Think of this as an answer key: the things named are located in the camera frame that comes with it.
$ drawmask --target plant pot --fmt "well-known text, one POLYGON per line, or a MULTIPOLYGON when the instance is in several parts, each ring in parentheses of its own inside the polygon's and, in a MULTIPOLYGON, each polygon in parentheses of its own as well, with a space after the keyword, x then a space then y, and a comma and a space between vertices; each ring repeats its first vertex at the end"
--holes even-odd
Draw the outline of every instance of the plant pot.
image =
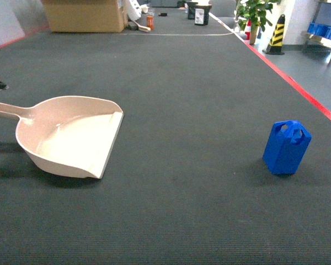
POLYGON ((250 32, 250 40, 249 40, 249 44, 255 44, 256 42, 256 37, 258 35, 258 29, 259 26, 252 26, 252 31, 250 32))

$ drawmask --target yellow and black striped cone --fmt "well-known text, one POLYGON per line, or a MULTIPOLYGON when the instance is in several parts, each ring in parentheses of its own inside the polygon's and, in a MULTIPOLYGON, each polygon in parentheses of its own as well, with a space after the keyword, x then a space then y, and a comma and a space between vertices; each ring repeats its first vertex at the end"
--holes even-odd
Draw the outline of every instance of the yellow and black striped cone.
POLYGON ((273 55, 282 55, 282 46, 283 46, 283 32, 285 30, 285 15, 281 15, 277 21, 277 25, 272 36, 269 45, 266 50, 263 50, 266 54, 273 55))

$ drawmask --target green leaves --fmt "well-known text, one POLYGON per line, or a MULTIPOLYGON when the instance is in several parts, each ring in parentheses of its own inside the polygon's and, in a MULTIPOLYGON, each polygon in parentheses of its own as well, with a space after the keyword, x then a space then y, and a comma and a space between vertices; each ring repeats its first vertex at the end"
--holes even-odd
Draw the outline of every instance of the green leaves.
POLYGON ((251 20, 252 25, 260 26, 262 31, 265 31, 265 25, 272 23, 266 19, 266 12, 272 13, 274 3, 279 0, 237 0, 240 1, 241 5, 238 10, 238 16, 242 20, 242 25, 247 23, 247 20, 251 20))

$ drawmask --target dustpan handle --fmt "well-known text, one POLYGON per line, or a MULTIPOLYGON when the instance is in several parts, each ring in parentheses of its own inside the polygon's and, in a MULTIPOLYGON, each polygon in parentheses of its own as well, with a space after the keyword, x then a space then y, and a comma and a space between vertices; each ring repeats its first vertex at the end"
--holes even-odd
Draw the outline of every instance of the dustpan handle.
POLYGON ((27 113, 27 108, 16 107, 0 102, 0 118, 19 120, 27 113))

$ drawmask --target blue plastic bottle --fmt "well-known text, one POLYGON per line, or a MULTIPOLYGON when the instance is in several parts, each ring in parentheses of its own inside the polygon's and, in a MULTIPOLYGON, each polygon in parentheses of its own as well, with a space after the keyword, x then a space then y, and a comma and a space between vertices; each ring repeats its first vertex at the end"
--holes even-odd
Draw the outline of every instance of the blue plastic bottle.
POLYGON ((263 155, 270 172, 296 173, 311 138, 311 134, 297 120, 274 123, 263 155))

